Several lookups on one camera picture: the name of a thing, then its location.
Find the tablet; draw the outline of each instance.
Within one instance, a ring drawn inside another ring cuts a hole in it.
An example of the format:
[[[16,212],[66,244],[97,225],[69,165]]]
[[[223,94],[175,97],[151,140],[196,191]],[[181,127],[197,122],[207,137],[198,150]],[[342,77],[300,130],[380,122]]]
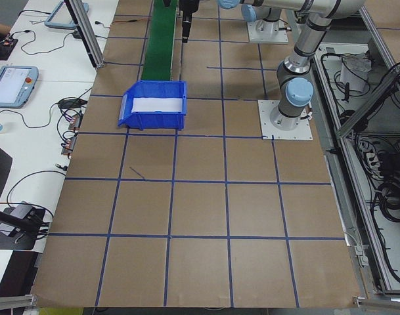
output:
[[[89,11],[89,5],[83,3],[84,10]],[[67,6],[63,1],[56,5],[54,11],[45,20],[45,26],[49,28],[64,28],[66,30],[74,30],[76,25],[68,12]]]
[[[3,66],[0,69],[0,108],[19,108],[29,99],[39,72],[36,67]]]

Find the brown cardboard floor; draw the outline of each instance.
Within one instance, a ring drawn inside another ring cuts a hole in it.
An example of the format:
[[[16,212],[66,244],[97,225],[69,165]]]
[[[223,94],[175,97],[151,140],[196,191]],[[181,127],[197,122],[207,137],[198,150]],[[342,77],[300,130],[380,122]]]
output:
[[[400,0],[367,0],[366,8],[395,62],[400,62]]]
[[[121,0],[115,20],[147,16]],[[183,131],[117,128],[148,20],[113,24],[33,293],[41,306],[347,307],[359,295],[326,164],[307,142],[262,140],[257,99],[280,97],[289,46],[247,43],[240,13],[202,1],[177,29]]]

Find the gray floor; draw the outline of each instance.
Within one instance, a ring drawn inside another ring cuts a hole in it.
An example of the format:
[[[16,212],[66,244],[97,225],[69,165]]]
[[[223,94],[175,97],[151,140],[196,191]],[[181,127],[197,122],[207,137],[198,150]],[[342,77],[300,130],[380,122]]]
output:
[[[0,0],[0,23],[12,26],[28,0]]]

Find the black cable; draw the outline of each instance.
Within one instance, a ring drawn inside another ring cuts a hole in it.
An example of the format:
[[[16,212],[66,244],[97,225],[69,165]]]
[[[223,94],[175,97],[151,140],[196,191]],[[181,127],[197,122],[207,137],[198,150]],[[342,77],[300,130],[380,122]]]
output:
[[[23,12],[37,12],[37,13],[43,13],[43,14],[51,14],[51,12],[44,12],[44,11],[39,11],[39,10],[21,10],[18,13],[17,17],[19,17]]]
[[[23,180],[25,180],[25,179],[28,178],[28,177],[34,176],[34,175],[36,175],[36,174],[41,174],[41,173],[58,173],[58,174],[61,174],[61,175],[66,176],[64,173],[62,173],[62,172],[60,172],[60,171],[52,171],[52,170],[37,171],[37,172],[30,173],[30,174],[26,175],[25,177],[22,177],[22,178],[21,178],[18,182],[16,182],[16,184],[14,184],[13,187],[9,190],[9,192],[7,193],[7,197],[6,197],[7,205],[9,205],[9,207],[12,207],[12,204],[34,205],[34,204],[32,204],[32,203],[11,203],[11,202],[9,201],[9,199],[10,199],[10,196],[11,196],[13,190],[14,190]],[[40,206],[40,205],[35,205],[35,206],[40,207],[40,208],[43,208],[43,209],[45,209],[45,210],[48,210],[47,208],[42,207],[42,206]]]
[[[75,132],[75,131],[73,131],[73,130],[65,130],[63,133],[62,133],[62,136],[65,138],[65,139],[71,139],[71,138],[66,138],[66,136],[65,136],[65,134],[66,133],[72,133],[73,134],[73,136],[71,137],[71,138],[73,138],[73,137],[75,137],[78,133],[77,132]]]
[[[24,50],[24,47],[25,47],[26,45],[29,45],[30,43],[33,43],[34,41],[36,41],[36,33],[35,33],[34,31],[32,31],[32,30],[24,30],[24,31],[16,31],[16,32],[14,32],[14,33],[11,34],[11,35],[13,36],[14,34],[17,34],[17,33],[32,33],[32,34],[33,34],[33,39],[32,39],[31,41],[28,41],[27,43],[24,43],[24,44],[20,47],[20,49],[23,51],[23,53],[25,53],[25,54],[27,54],[27,55],[29,55],[29,56],[34,56],[34,55],[36,55],[36,54],[47,54],[47,53],[51,53],[51,52],[53,52],[53,51],[59,50],[59,49],[63,48],[63,47],[66,45],[66,38],[67,38],[69,35],[72,35],[72,34],[73,34],[73,33],[67,33],[67,34],[64,36],[64,39],[62,40],[62,45],[59,46],[59,47],[56,47],[56,48],[54,48],[54,49],[51,49],[51,50],[49,50],[49,51],[27,52],[27,51]]]
[[[10,113],[14,113],[14,114],[20,115],[20,117],[22,118],[23,124],[24,124],[27,128],[29,128],[29,129],[44,128],[44,127],[47,127],[47,126],[51,123],[52,118],[53,118],[53,115],[52,115],[51,111],[52,111],[53,107],[54,107],[56,104],[57,104],[57,103],[52,104],[51,107],[49,108],[49,120],[48,120],[48,122],[47,122],[46,124],[40,125],[40,126],[29,126],[29,125],[25,122],[23,114],[21,114],[21,113],[19,113],[19,112],[15,112],[14,110],[1,110],[1,111],[0,111],[0,114],[3,113],[3,112],[10,112]]]
[[[393,104],[400,109],[400,100],[397,97],[397,93],[393,93],[391,95],[391,100],[392,100]]]
[[[103,313],[109,310],[109,307],[95,307],[95,312]]]
[[[400,218],[391,213],[391,211],[400,210],[400,183],[390,179],[384,181],[376,190],[374,201],[378,201],[382,215],[391,222],[400,223]]]
[[[337,89],[338,89],[339,91],[341,91],[341,92],[343,92],[343,93],[345,94],[345,87],[342,86],[344,83],[337,81],[338,78],[339,78],[340,76],[341,76],[341,70],[337,71],[337,72],[334,74],[334,77],[333,77],[333,79],[334,79],[334,84],[336,85],[336,87],[337,87]],[[351,94],[351,93],[350,93],[350,96],[352,96],[352,97],[362,97],[362,96],[367,95],[367,94],[370,92],[370,90],[371,90],[370,84],[369,84],[369,83],[367,83],[367,87],[368,87],[368,89],[367,89],[366,92],[360,92],[360,91],[356,91],[356,90],[350,90],[350,92],[358,92],[358,93],[359,93],[359,94]]]
[[[355,134],[355,138],[354,138],[355,150],[357,149],[356,145],[360,140],[361,139],[359,139],[359,133],[356,133]],[[359,160],[359,162],[362,163],[360,154],[358,152],[356,152],[356,155],[357,155],[357,159]],[[362,166],[362,168],[363,168],[363,171],[365,172],[365,175],[366,175],[366,178],[368,180],[369,186],[372,186],[374,188],[374,190],[376,190],[377,187],[375,187],[372,179],[370,178],[370,176],[368,175],[368,173],[366,172],[366,170],[365,170],[365,168],[363,166]],[[370,191],[370,214],[371,214],[371,217],[372,217],[373,225],[374,225],[375,230],[376,230],[376,234],[378,236],[378,239],[380,240],[380,245],[381,245],[381,248],[382,248],[382,254],[384,256],[384,260],[386,262],[386,265],[387,265],[387,268],[389,270],[389,273],[393,276],[393,278],[395,280],[397,280],[400,283],[400,277],[396,274],[396,272],[395,272],[394,268],[392,267],[391,262],[389,260],[388,252],[387,252],[387,248],[386,248],[385,237],[382,235],[382,233],[380,231],[380,228],[378,226],[378,223],[376,221],[376,217],[375,217],[375,214],[374,214],[375,213],[375,207],[379,206],[378,203],[377,203],[379,196],[378,197],[377,196],[374,197],[373,193],[372,193],[372,189],[370,189],[369,191]]]
[[[338,54],[332,54],[330,52],[323,54],[321,56],[321,66],[322,66],[322,70],[324,71],[324,75],[325,75],[325,78],[326,78],[326,82],[328,83],[328,87],[330,88],[332,99],[334,100],[334,103],[336,105],[337,116],[340,117],[341,115],[340,115],[339,108],[341,108],[343,110],[343,112],[345,112],[345,108],[338,102],[338,99],[336,97],[336,93],[334,92],[334,90],[333,90],[333,88],[331,86],[330,75],[328,74],[328,70],[326,69],[325,64],[324,64],[324,58],[327,57],[327,56],[332,56],[332,55],[338,56]]]
[[[83,93],[81,93],[78,97],[66,97],[66,98],[62,98],[61,100],[59,100],[59,101],[57,102],[58,108],[59,108],[60,111],[61,111],[61,116],[59,117],[58,121],[56,122],[56,131],[57,131],[58,135],[59,135],[60,138],[61,138],[61,141],[62,141],[61,146],[62,146],[63,148],[65,148],[64,146],[67,145],[66,142],[67,142],[68,139],[65,138],[64,133],[61,133],[61,132],[60,132],[60,122],[61,122],[61,119],[62,119],[62,118],[65,118],[68,122],[70,122],[71,116],[69,117],[69,115],[68,115],[68,112],[69,112],[69,111],[75,112],[77,115],[79,115],[80,118],[83,117],[83,113],[81,112],[81,110],[80,110],[80,111],[76,111],[76,110],[73,109],[73,108],[67,108],[67,109],[64,110],[63,108],[60,107],[60,104],[61,104],[61,102],[64,101],[64,100],[73,100],[73,99],[74,99],[74,102],[70,105],[70,107],[71,107],[72,105],[76,104],[76,103],[81,103],[81,101],[82,101],[81,98],[82,98],[85,94],[87,94],[88,92],[90,92],[91,89],[92,89],[92,88],[87,89],[86,91],[84,91]]]
[[[381,80],[379,81],[379,83],[377,84],[377,86],[375,86],[375,88],[373,89],[373,91],[375,91],[381,84],[382,82],[384,82],[385,78],[387,77],[387,75],[389,73],[391,73],[394,69],[396,69],[396,67],[398,67],[400,65],[400,62],[394,64],[390,69],[388,69],[388,71],[381,77]]]
[[[369,83],[369,81],[368,81],[367,79],[363,79],[361,76],[359,76],[359,75],[357,75],[355,72],[351,71],[351,69],[350,69],[350,68],[347,66],[347,64],[343,61],[343,57],[344,57],[344,56],[341,57],[342,65],[343,65],[347,70],[349,70],[349,72],[350,72],[351,74],[353,74],[355,77],[357,77],[357,78],[359,78],[360,80],[364,81],[364,82],[369,86],[369,89],[370,89],[370,83]]]
[[[103,26],[104,28],[110,29],[110,26],[105,26],[105,24],[103,24],[102,22],[95,21],[95,24],[96,24],[96,25],[101,25],[101,26]]]
[[[54,214],[52,213],[51,210],[49,210],[48,208],[46,208],[46,207],[44,207],[42,205],[37,205],[35,203],[11,202],[11,201],[9,201],[8,203],[7,202],[0,202],[0,205],[8,205],[9,207],[11,207],[11,205],[31,205],[32,207],[38,207],[40,209],[46,210],[46,212],[48,212],[52,216],[52,218],[54,218]]]
[[[289,25],[289,22],[287,22],[287,21],[285,21],[285,20],[282,20],[281,18],[279,18],[279,21],[281,21],[281,22],[283,22],[283,23]]]

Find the robotic arm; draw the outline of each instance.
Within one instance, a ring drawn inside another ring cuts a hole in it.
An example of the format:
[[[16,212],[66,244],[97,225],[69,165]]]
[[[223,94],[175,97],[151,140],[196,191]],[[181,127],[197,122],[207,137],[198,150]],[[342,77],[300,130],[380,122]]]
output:
[[[290,9],[309,12],[309,18],[301,32],[294,51],[284,59],[277,70],[282,100],[270,115],[273,125],[279,129],[293,130],[304,107],[313,96],[313,87],[305,76],[310,69],[310,59],[315,54],[333,19],[345,18],[357,12],[365,0],[217,0],[223,9],[239,4],[273,9]]]
[[[179,0],[179,9],[182,15],[182,42],[188,43],[191,29],[192,14],[197,12],[200,0]]]
[[[256,22],[256,32],[258,33],[265,32],[269,35],[277,34],[280,15],[281,9],[242,5],[242,16],[244,20],[247,22]]]

